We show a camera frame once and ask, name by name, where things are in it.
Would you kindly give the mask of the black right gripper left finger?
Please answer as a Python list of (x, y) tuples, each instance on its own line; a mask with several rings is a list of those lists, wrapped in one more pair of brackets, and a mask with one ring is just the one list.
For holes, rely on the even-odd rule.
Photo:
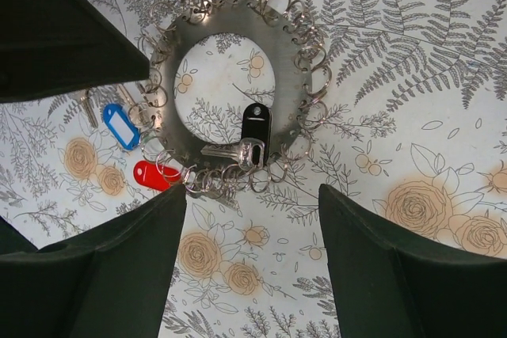
[(156, 337), (185, 210), (174, 186), (42, 249), (2, 222), (2, 336)]

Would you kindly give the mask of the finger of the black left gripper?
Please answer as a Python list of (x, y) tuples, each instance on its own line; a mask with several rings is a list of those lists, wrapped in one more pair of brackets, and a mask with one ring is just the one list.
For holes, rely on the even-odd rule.
[(1, 101), (148, 78), (147, 57), (87, 0), (1, 0)]

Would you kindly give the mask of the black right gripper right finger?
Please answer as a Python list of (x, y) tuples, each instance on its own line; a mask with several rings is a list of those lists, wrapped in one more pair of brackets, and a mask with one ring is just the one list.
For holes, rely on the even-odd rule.
[(417, 235), (323, 184), (318, 213), (343, 337), (504, 337), (506, 262)]

